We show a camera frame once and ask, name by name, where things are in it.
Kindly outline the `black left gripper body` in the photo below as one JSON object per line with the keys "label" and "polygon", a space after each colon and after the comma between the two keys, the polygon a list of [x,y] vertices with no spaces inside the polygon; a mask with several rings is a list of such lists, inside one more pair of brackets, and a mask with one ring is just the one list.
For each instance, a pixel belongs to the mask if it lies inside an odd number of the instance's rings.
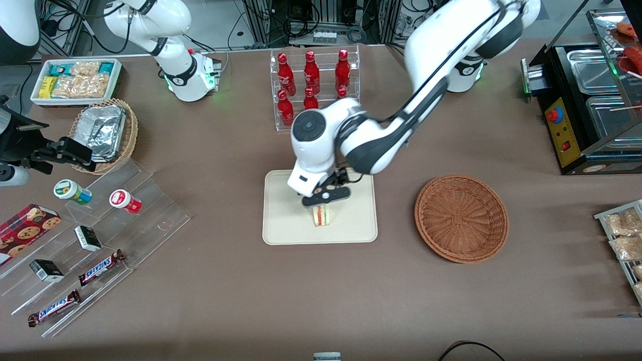
{"label": "black left gripper body", "polygon": [[322,190],[336,190],[348,184],[358,183],[362,180],[363,174],[357,173],[357,178],[350,178],[349,169],[347,167],[338,167],[331,173],[327,179],[321,182]]}

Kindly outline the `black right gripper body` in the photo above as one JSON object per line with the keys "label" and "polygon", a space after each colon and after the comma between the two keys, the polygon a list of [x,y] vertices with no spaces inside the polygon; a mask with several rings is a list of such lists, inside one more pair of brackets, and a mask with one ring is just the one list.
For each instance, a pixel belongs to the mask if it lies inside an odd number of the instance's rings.
{"label": "black right gripper body", "polygon": [[2,163],[34,169],[43,174],[51,174],[53,165],[45,160],[34,160],[43,149],[46,157],[50,154],[50,140],[46,139],[41,130],[48,124],[34,121],[21,113],[6,106],[9,98],[1,96],[2,120],[5,127],[1,134]]}

